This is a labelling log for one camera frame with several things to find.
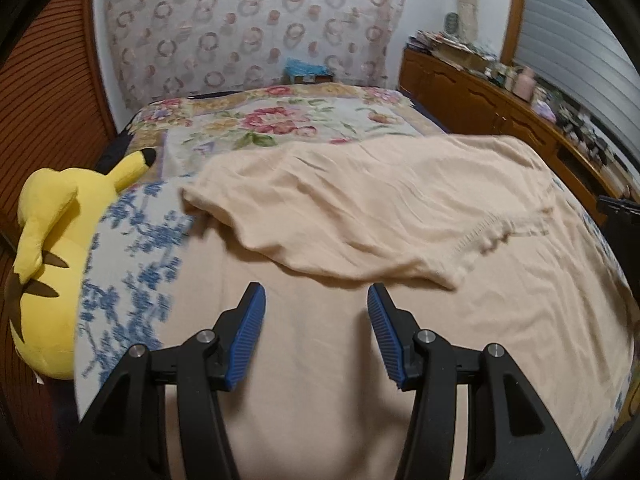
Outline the pink circle patterned curtain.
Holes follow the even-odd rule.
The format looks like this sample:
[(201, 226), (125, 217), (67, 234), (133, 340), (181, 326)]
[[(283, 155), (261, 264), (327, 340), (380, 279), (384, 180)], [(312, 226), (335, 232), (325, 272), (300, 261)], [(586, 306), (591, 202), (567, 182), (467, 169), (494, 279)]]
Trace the pink circle patterned curtain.
[(107, 38), (130, 108), (277, 84), (288, 62), (345, 84), (386, 81), (405, 0), (103, 0)]

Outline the teal item on box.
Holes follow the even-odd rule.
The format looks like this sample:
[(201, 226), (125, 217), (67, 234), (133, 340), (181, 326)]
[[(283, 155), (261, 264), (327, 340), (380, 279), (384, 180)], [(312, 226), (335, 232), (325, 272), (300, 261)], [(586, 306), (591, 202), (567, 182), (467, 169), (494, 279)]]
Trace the teal item on box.
[(326, 66), (289, 58), (284, 66), (283, 81), (286, 84), (323, 84), (334, 81), (334, 75)]

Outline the brown wooden sideboard cabinet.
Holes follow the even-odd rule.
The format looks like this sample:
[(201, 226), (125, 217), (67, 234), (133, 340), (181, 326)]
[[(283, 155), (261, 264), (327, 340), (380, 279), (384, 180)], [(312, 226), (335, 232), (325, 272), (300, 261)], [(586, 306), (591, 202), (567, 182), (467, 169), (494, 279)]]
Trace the brown wooden sideboard cabinet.
[(528, 144), (597, 224), (605, 222), (597, 198), (620, 196), (557, 126), (536, 115), (526, 102), (482, 78), (456, 70), (427, 53), (405, 48), (399, 90), (408, 93), (452, 133), (507, 134)]

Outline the blue floral white blanket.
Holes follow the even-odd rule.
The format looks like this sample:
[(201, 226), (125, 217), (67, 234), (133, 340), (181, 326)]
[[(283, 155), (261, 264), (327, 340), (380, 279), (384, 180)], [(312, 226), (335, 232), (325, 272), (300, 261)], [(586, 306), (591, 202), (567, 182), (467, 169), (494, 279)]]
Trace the blue floral white blanket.
[[(248, 252), (180, 208), (179, 180), (122, 194), (94, 234), (82, 284), (76, 399), (88, 408), (126, 349), (181, 344), (263, 284), (267, 312), (248, 374), (221, 398), (245, 479), (390, 479), (412, 397), (387, 377), (367, 285), (308, 278)], [(511, 237), (454, 290), (388, 282), (394, 303), (455, 346), (502, 344), (590, 471), (637, 368), (638, 309), (578, 200), (554, 190), (548, 234)]]

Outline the small round desk fan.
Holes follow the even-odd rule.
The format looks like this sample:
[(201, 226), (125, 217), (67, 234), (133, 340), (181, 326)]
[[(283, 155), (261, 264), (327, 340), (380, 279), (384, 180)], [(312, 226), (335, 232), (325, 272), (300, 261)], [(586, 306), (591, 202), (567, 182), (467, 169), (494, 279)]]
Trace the small round desk fan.
[(449, 12), (445, 15), (444, 29), (447, 35), (457, 36), (459, 33), (459, 15), (456, 12)]

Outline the pink floral bed quilt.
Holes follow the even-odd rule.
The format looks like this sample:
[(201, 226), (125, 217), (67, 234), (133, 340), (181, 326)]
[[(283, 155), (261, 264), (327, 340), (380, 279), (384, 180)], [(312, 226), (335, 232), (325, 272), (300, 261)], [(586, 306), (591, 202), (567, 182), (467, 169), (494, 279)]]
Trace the pink floral bed quilt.
[(156, 151), (153, 167), (142, 178), (154, 181), (196, 174), (213, 156), (233, 151), (443, 132), (395, 90), (293, 84), (147, 105), (130, 122), (127, 151)]

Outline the peach printed t-shirt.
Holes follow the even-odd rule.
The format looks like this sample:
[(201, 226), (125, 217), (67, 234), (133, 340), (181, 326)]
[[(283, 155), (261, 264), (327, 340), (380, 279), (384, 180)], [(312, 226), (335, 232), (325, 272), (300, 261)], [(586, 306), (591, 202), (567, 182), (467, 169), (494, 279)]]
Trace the peach printed t-shirt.
[(163, 344), (265, 287), (247, 376), (221, 398), (242, 478), (393, 478), (412, 396), (378, 351), (374, 282), (450, 344), (503, 344), (580, 471), (597, 463), (626, 400), (637, 307), (599, 228), (525, 144), (295, 142), (216, 156), (163, 199), (186, 226)]

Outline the grey window roller blind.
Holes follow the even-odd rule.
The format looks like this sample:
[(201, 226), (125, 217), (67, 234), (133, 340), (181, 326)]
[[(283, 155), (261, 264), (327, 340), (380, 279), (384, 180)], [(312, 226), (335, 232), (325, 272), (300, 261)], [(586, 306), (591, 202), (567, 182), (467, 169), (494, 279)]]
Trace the grey window roller blind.
[(639, 74), (587, 0), (525, 0), (515, 61), (568, 94), (639, 153)]

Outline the pink bottle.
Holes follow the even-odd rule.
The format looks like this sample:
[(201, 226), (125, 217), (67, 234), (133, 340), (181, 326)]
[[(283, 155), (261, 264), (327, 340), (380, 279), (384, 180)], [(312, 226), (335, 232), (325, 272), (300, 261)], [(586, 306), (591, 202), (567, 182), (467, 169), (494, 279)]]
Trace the pink bottle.
[(529, 102), (534, 94), (536, 84), (535, 72), (525, 66), (516, 78), (512, 93), (519, 99)]

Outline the brown louvered wooden wardrobe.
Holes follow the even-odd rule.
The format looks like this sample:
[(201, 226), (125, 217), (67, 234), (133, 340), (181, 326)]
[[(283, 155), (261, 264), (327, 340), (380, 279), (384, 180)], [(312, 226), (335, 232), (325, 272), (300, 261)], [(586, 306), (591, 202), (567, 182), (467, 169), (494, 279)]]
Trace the brown louvered wooden wardrobe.
[[(92, 0), (46, 0), (1, 67), (1, 273), (20, 236), (17, 200), (41, 167), (92, 167), (116, 136), (102, 86)], [(1, 310), (1, 419), (27, 463), (43, 472), (61, 455), (49, 387), (14, 347)]]

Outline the purple tissue pack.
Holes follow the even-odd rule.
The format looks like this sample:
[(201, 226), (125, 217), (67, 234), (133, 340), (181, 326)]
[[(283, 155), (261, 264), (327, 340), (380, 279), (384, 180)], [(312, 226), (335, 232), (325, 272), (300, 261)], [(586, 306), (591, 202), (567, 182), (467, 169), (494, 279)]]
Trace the purple tissue pack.
[(532, 111), (539, 117), (548, 120), (552, 124), (556, 123), (556, 116), (548, 102), (543, 100), (535, 100), (532, 103)]

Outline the yellow Pikachu plush toy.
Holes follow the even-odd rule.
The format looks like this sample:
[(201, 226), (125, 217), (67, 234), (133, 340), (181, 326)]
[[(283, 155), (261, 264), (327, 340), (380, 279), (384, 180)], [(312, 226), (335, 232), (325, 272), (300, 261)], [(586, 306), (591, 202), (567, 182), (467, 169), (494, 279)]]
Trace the yellow Pikachu plush toy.
[(21, 235), (4, 301), (17, 354), (40, 377), (74, 377), (77, 307), (100, 219), (153, 166), (152, 148), (125, 156), (108, 174), (41, 168), (17, 205)]

